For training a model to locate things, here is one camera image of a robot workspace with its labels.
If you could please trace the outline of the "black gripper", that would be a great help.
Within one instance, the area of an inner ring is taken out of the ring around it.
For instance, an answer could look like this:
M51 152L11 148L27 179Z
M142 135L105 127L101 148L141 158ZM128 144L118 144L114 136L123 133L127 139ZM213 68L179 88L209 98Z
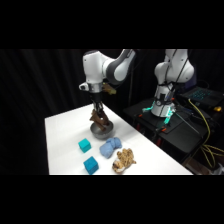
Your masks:
M90 98L93 102L93 112L92 113L103 113L104 112L104 107L102 103L102 93L91 93Z

